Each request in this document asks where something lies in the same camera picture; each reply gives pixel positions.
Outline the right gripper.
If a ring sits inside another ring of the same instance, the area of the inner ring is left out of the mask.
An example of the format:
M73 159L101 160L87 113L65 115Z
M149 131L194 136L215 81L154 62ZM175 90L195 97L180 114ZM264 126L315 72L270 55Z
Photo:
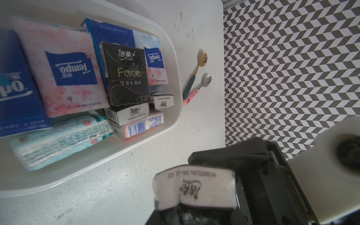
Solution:
M193 152L191 165L235 172L238 208L231 225L317 225L310 204L276 142L259 137L225 148Z

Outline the black tissue pack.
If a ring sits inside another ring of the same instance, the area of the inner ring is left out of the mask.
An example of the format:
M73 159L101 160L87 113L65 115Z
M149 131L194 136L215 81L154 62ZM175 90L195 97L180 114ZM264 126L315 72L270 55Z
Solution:
M238 207L235 172L209 166L181 165L155 175L154 210L180 205L199 209L234 210Z
M173 107L174 95L151 95L151 104L157 110Z
M142 119L150 114L149 103L141 103L128 106L111 106L110 108L97 109L96 113L105 116L111 122L123 126Z
M120 107L150 102L144 50L105 42L99 49L110 105Z

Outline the light blue tissue pack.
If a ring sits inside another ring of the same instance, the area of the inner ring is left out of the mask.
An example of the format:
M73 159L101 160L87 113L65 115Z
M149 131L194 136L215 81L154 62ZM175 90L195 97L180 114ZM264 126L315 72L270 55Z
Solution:
M150 94L161 93L162 91L163 91L163 87L161 85L150 87Z

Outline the pink blue tissue pack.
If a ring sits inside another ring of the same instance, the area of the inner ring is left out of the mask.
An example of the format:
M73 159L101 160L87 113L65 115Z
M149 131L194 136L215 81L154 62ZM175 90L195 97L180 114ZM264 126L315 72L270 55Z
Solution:
M133 30L135 47L143 49L149 86L169 84L162 55L160 38L145 32Z

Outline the teal tissue pack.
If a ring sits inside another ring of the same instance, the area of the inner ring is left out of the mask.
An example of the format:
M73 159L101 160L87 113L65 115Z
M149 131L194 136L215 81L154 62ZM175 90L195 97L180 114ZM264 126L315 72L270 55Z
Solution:
M16 135L10 144L23 167L34 171L85 150L112 134L107 117L88 114L55 123L48 130Z

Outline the white storage box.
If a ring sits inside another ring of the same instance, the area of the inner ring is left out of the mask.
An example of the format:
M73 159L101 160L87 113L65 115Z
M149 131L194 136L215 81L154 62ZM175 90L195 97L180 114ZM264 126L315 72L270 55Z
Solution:
M173 129L182 111L182 85L177 54L170 37L156 22L107 1L1 1L1 27L12 27L11 16L24 16L78 28L85 17L160 38L175 105L164 110L165 122L124 141L115 135L40 170L28 171L14 155L10 138L1 139L1 197L18 197L47 190L89 171Z

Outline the blue Vinda tissue pack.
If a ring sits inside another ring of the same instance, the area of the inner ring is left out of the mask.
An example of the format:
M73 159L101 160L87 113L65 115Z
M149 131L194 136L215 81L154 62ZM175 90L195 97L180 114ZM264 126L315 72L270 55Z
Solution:
M1 137L51 127L17 34L1 29Z

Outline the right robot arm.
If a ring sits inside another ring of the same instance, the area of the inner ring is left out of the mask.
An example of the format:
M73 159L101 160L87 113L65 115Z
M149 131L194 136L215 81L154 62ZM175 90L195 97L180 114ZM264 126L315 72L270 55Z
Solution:
M286 160L276 142L254 137L192 153L188 162L231 169L246 225L342 225L360 222L360 118L319 134Z

